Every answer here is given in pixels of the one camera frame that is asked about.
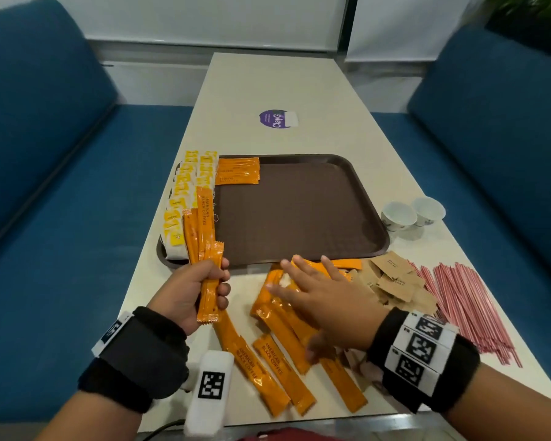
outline hand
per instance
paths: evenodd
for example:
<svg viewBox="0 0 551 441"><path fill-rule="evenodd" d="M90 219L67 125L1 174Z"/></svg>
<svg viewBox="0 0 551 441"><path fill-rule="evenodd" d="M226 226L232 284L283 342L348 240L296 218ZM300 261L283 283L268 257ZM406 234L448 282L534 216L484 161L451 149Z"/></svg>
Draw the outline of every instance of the hand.
<svg viewBox="0 0 551 441"><path fill-rule="evenodd" d="M308 357L313 359L317 352L330 345L366 351L389 311L375 303L359 285L345 279L325 256L321 262L330 278L310 267L300 256L294 256L293 260L298 267L288 260L282 260L281 267L304 292L277 285L266 287L321 327L309 341Z"/></svg>
<svg viewBox="0 0 551 441"><path fill-rule="evenodd" d="M177 269L163 283L147 307L174 321L189 336L200 327L196 320L198 314L196 300L200 295L202 281L205 279L228 281L231 277L227 270L226 258L223 258L221 268L219 269L212 260L203 260ZM216 290L216 304L219 309L227 308L227 296L230 292L231 286L228 283L220 283Z"/></svg>

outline right hand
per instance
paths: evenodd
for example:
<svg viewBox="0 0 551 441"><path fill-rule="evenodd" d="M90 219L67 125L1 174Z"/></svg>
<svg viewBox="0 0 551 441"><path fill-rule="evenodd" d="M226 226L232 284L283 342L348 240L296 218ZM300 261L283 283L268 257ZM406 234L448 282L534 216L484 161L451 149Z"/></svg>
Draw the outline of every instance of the right hand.
<svg viewBox="0 0 551 441"><path fill-rule="evenodd" d="M281 267L303 292L279 285L266 285L266 288L308 314L321 327L309 341L308 357L314 359L320 350L331 345L366 351L389 310L376 303L359 285L345 279L327 257L323 256L321 262L330 278L310 267L300 256L294 256L293 260L298 267L288 260L282 260Z"/></svg>

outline white table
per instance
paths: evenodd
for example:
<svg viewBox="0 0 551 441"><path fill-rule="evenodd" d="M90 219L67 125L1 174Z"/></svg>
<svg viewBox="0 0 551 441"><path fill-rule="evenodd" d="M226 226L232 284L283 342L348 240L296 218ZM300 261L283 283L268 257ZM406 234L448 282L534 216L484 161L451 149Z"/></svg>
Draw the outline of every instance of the white table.
<svg viewBox="0 0 551 441"><path fill-rule="evenodd" d="M262 125L259 114L270 109L296 111L300 126L272 129ZM371 201L379 211L389 201L409 203L423 195L380 127L345 79L335 61L325 58L292 58L216 53L198 96L176 163L186 150L216 150L221 155L270 155L331 153L348 159L355 168ZM166 190L139 257L122 311L147 304L169 277L170 270L157 259L156 244L162 225ZM427 267L455 262L471 266L459 244L443 222L423 229L418 239L407 233L391 235L391 249L417 265ZM251 343L261 334L248 316L264 282L268 266L254 265L233 272L230 281L229 314L237 331ZM505 327L524 365L501 366L493 355L482 361L551 398L551 381L525 342L497 306ZM190 360L208 349L220 349L211 326L202 327L187 341ZM304 378L317 404L308 419L352 416L320 365ZM369 401L355 415L396 413L374 387L358 381ZM186 414L187 394L179 391L161 401L143 418L140 431L150 431ZM290 407L277 420L301 419ZM227 425L273 421L250 382L236 369L231 383Z"/></svg>

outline tray rim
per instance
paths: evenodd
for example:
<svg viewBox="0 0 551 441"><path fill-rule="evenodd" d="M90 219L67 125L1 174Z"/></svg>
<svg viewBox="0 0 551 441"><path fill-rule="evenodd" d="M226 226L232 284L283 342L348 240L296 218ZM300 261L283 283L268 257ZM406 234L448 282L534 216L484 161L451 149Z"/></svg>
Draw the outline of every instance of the tray rim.
<svg viewBox="0 0 551 441"><path fill-rule="evenodd" d="M365 187L363 186L363 183L361 182L361 179L359 178L359 176L357 175L357 172L355 171L355 168L353 167L353 164L351 164L351 162L343 157L343 156L340 156L340 155L333 155L331 153L318 153L318 154L315 154L315 153L303 153L303 154L294 154L294 155L219 155L219 159L220 158L223 158L223 159L236 159L236 158L244 158L244 157L258 157L260 159L260 163L261 163L261 159L262 158L272 158L272 157L289 157L289 158L302 158L302 157L321 157L321 158L326 158L326 159L335 159L337 161L340 161L342 164L345 164L346 167L349 169L350 171L350 174L353 176L353 179L357 182L357 187L360 189L360 194L361 194L361 198L363 200L365 200L365 202L367 203L366 206L371 209L372 212L374 212L374 216L377 217L377 219L379 220L379 222L381 223L381 218L380 218L380 215L378 214L376 208L374 207L373 203L371 202L371 198L369 198L369 195L367 194L367 191L365 190ZM306 163L305 161L291 161L291 162L273 162L272 164L293 164L293 163L298 163L298 164L304 164ZM385 228L385 226L382 224L381 225L382 229L385 231L384 235L384 244L382 245L382 249L378 250L378 251L375 251L373 253L370 253L370 254L367 254L366 256L363 256L363 257L360 257L361 259L367 259L367 258L372 258L372 257L376 257L378 255L382 255L384 253L386 253L386 251L388 251L388 248L389 248L389 244L390 244L390 238L389 238L389 234L388 234L388 231L387 229ZM159 260L163 263L163 265L171 268L171 269L177 269L179 267L182 267L182 266L185 266L187 264L189 264L189 261L188 260L166 260L165 258L165 247L163 246L163 243L162 243L162 239L161 239L161 236L157 239L157 247L156 247L156 253L157 253L157 258L159 258ZM249 265L262 265L262 264L266 264L266 263L277 263L279 262L280 260L274 260L274 259L268 259L268 260L262 260L262 261L258 261L258 262L254 262L254 263L249 263L247 265L233 265L233 266L230 266L230 268L232 267L243 267L243 266L249 266Z"/></svg>

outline left hand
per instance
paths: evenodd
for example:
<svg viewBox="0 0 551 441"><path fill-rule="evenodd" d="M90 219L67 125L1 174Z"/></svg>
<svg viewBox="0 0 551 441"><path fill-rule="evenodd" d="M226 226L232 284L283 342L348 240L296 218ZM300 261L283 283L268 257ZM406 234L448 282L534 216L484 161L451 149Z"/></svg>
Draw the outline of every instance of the left hand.
<svg viewBox="0 0 551 441"><path fill-rule="evenodd" d="M174 321L189 336L200 327L196 320L196 300L203 280L221 281L216 290L216 304L221 310L228 306L227 296L231 292L231 286L228 283L222 283L231 277L227 270L226 258L223 258L221 268L218 268L212 260L203 260L177 269L153 296L147 307Z"/></svg>

